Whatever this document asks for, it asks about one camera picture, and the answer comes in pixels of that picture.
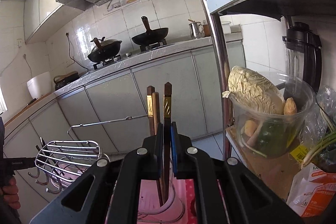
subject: power outlet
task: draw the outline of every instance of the power outlet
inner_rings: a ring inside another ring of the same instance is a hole
[[[17,41],[17,46],[18,46],[19,48],[21,48],[22,45],[23,45],[23,40],[22,40],[22,39],[17,39],[16,41]]]
[[[67,62],[66,62],[66,65],[67,65],[67,67],[70,67],[72,64],[74,64],[75,62],[72,60],[72,59],[70,59],[70,60],[68,60]]]

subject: clear plastic container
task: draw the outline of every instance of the clear plastic container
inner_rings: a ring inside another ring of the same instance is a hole
[[[298,113],[294,115],[275,115],[257,112],[237,102],[232,94],[237,140],[245,150],[266,158],[277,158],[288,148],[303,128],[303,122],[314,102],[314,91],[304,81],[277,72],[261,72],[283,94],[286,100],[292,97]],[[255,132],[250,137],[245,133],[247,120],[254,122]]]

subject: potato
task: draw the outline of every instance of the potato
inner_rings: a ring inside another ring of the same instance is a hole
[[[285,107],[283,108],[283,114],[284,115],[293,115],[297,113],[297,108],[294,99],[288,98],[286,100]]]
[[[253,133],[255,132],[255,130],[257,129],[258,125],[255,121],[252,120],[247,120],[245,122],[245,129],[244,129],[244,133],[251,137],[253,135]]]

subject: floor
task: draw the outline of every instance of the floor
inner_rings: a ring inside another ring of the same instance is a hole
[[[223,134],[209,136],[205,139],[194,141],[193,146],[207,152],[210,157],[223,160]],[[232,148],[231,157],[239,159],[237,153]]]

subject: metal jug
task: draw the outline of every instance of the metal jug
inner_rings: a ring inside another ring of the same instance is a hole
[[[190,36],[192,39],[204,37],[204,29],[200,22],[192,22],[189,24],[190,27]]]

